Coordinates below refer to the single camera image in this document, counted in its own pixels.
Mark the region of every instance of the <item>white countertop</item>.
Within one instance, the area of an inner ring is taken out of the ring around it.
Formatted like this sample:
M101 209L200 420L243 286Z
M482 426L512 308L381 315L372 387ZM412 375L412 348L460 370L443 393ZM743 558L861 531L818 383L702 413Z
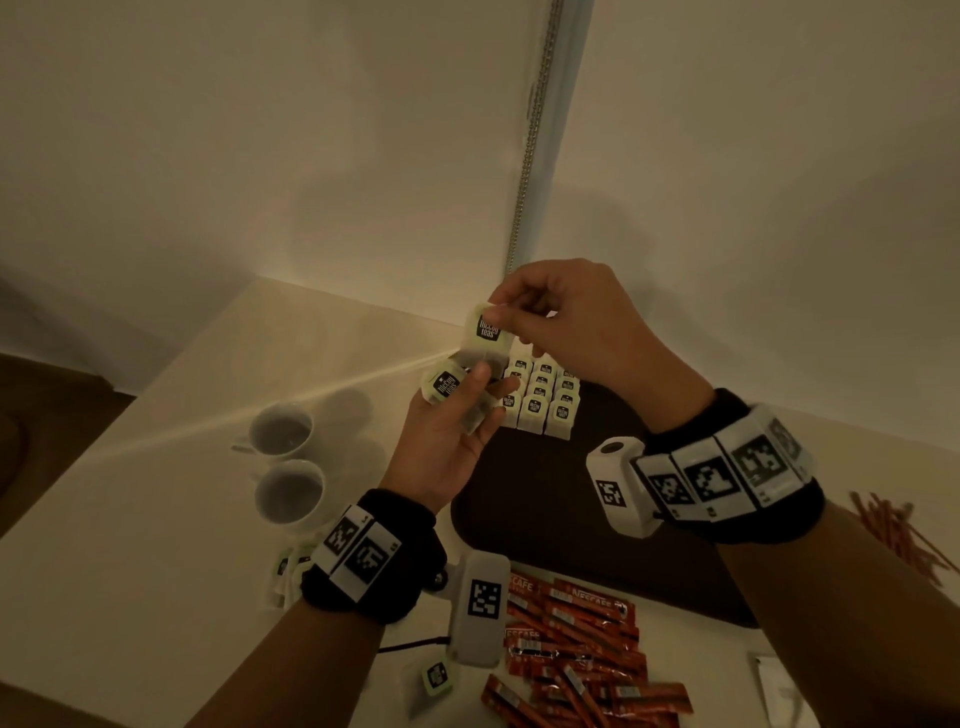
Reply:
M286 538L254 513L254 459L231 440L263 406L305 402L338 455L332 487L356 497L382 474L420 368L459 335L253 283L0 541L0 681L131 728L182 725L277 619L258 598ZM446 511L438 531L458 560ZM687 728L766 725L758 630L635 602L651 678L687 685ZM425 595L384 644L445 634L448 611ZM353 726L406 724L396 673L417 657L377 658ZM462 668L422 724L498 725L479 702L486 675Z

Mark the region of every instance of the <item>black wrist strap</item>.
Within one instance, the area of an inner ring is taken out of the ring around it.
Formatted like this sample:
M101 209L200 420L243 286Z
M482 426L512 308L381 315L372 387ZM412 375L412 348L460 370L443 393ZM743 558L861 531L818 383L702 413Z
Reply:
M765 407L726 389L632 465L665 520L717 544L782 544L807 533L826 499L812 458Z
M368 491L317 546L315 566L301 582L303 598L319 609L355 611L380 624L403 619L446 566L436 522L409 498Z

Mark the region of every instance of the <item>cable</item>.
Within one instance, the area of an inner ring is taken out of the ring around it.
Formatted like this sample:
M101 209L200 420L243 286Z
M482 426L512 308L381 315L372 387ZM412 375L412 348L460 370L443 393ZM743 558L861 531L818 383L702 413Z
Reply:
M383 652L399 652L401 649L410 649L412 647L423 647L427 644L450 644L450 638L447 635L442 637L431 637L429 640L417 640L414 643L391 644L389 647L380 647L376 654Z

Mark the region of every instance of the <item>dark tray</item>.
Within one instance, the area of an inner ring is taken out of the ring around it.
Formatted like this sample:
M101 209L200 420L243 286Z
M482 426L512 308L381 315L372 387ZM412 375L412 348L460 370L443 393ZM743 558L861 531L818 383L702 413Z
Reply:
M619 397L584 383L569 442L503 427L450 515L473 548L744 627L756 618L712 545L669 523L647 539L614 531L593 492L587 453L608 437L643 439Z

